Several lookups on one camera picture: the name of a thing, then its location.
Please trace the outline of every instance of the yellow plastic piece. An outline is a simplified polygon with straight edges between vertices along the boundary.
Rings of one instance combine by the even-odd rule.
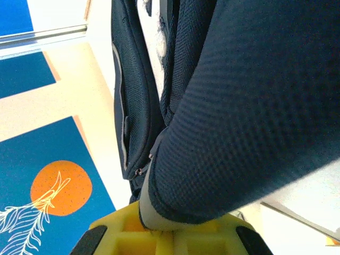
[[[94,255],[248,255],[236,227],[247,222],[225,215],[202,225],[175,232],[149,231],[139,221],[138,202],[92,223],[105,225]]]

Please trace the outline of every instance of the white feather drawing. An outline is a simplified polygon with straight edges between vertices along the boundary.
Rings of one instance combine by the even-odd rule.
[[[39,251],[39,237],[44,231],[43,223],[49,223],[48,209],[54,208],[52,200],[70,182],[66,178],[62,182],[61,173],[54,185],[36,201],[24,206],[7,206],[0,211],[0,234],[15,232],[0,255],[33,255],[33,250]]]

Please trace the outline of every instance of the white fabric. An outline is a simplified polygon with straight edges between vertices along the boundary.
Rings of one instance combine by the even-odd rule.
[[[165,35],[160,29],[159,0],[152,1],[151,17],[146,11],[148,0],[138,0],[138,16],[142,26],[144,39],[148,48],[152,71],[155,76],[159,99],[164,88],[164,69],[161,58],[166,53]]]

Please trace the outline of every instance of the blue poster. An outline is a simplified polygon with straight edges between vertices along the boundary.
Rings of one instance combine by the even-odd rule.
[[[0,36],[33,31],[27,0],[1,0]]]
[[[0,254],[69,254],[115,208],[72,117],[0,142]]]
[[[56,82],[42,52],[0,60],[0,98]]]

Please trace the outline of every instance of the orange circle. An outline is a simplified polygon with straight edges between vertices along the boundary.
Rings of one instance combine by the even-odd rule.
[[[67,178],[70,178],[70,181],[51,200],[54,208],[49,207],[48,213],[66,216],[79,210],[89,200],[92,192],[90,177],[76,163],[60,160],[52,162],[40,170],[31,186],[31,200],[34,202],[49,191],[56,183],[59,172],[61,182]]]

